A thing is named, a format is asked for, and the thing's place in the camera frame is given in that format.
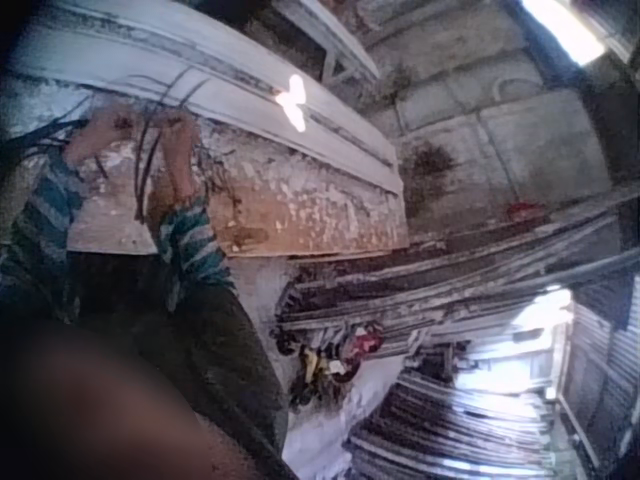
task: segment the striped sleeve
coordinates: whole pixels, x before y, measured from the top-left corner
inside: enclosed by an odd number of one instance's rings
[[[199,197],[190,205],[175,209],[160,226],[158,251],[171,265],[173,274],[167,299],[170,311],[175,310],[194,284],[235,291],[226,256],[218,245],[205,206],[205,199]]]
[[[0,254],[0,311],[14,318],[53,315],[71,322],[78,302],[69,281],[67,238],[85,188],[59,149],[51,149],[48,157]]]

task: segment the concrete wall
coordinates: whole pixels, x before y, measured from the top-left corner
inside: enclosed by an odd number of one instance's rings
[[[516,201],[553,207],[610,188],[580,96],[549,91],[499,2],[434,0],[398,11],[365,39],[381,82],[348,100],[395,140],[401,158],[431,145],[453,160],[432,178],[405,169],[408,189],[421,182],[429,192],[413,209],[411,233],[469,229],[506,220]]]

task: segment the hand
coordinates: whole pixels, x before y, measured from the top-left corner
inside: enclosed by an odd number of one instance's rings
[[[97,155],[114,142],[133,137],[137,114],[127,105],[113,105],[98,110],[89,124],[72,138],[65,159],[72,164]]]
[[[200,140],[200,132],[193,116],[182,110],[170,111],[161,121],[162,151],[173,186],[175,201],[189,199],[196,193],[191,172],[191,153]]]

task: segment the person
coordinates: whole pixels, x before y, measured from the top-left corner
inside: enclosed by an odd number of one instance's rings
[[[52,149],[2,251],[3,469],[13,478],[296,478],[280,457],[287,403],[192,175],[199,133],[188,113],[161,123],[172,208],[154,236],[171,274],[167,306],[103,322],[127,330],[126,348],[78,327],[91,321],[66,250],[84,198],[77,167],[137,123],[129,109],[107,109]]]

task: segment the white painted wood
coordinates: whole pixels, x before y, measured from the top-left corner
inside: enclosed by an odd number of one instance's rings
[[[45,20],[35,22],[15,52],[14,71],[158,99],[164,87],[126,77],[169,83],[192,67],[172,91],[174,102],[209,79],[188,104],[196,114],[291,146],[386,191],[402,192],[395,149],[379,131],[313,79],[219,22],[153,0],[57,0],[47,8],[64,21],[44,10]],[[76,17],[66,21],[65,14]],[[100,30],[100,20],[130,27],[129,33]],[[203,60],[194,61],[197,55]],[[307,92],[305,133],[293,128],[274,99],[288,90],[296,73]]]
[[[364,47],[318,0],[274,0],[273,8],[327,52],[336,54],[358,78],[370,82],[380,78],[378,67]]]

